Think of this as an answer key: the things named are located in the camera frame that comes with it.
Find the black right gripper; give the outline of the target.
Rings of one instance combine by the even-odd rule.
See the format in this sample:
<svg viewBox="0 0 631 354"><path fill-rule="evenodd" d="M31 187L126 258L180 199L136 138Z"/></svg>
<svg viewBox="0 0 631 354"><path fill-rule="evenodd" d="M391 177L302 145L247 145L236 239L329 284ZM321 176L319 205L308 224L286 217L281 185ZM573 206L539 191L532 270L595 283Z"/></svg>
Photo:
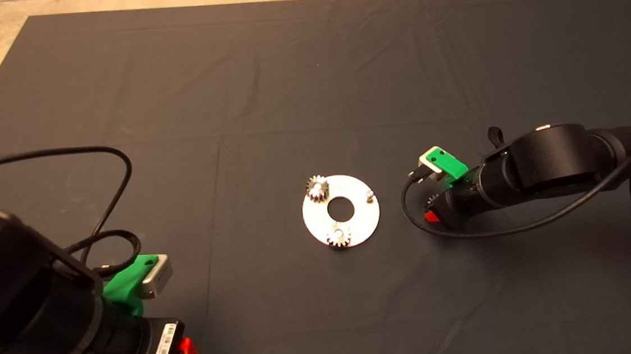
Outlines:
<svg viewBox="0 0 631 354"><path fill-rule="evenodd" d="M441 223L445 229L459 229L469 219L488 211L487 202L475 181L460 181L438 194L434 199L435 212L427 210L424 219L428 223Z"/></svg>

